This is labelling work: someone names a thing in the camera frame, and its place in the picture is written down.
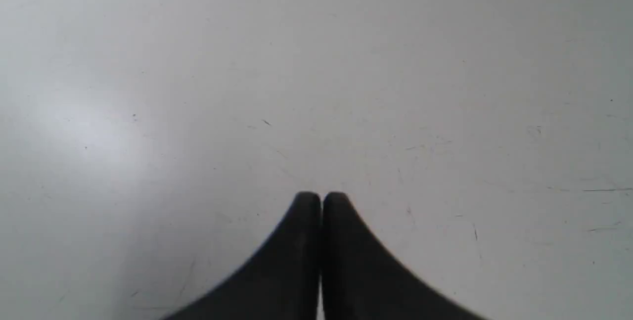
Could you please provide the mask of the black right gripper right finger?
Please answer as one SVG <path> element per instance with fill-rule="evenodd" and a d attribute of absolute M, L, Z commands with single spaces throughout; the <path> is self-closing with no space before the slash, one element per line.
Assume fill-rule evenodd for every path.
<path fill-rule="evenodd" d="M 477 320 L 403 266 L 350 199 L 323 202 L 322 299 L 326 320 Z"/>

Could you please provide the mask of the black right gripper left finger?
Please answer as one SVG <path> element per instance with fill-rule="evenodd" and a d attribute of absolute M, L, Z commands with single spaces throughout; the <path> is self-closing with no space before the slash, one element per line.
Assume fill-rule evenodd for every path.
<path fill-rule="evenodd" d="M 321 200 L 299 192 L 269 238 L 238 270 L 170 320 L 314 320 Z"/>

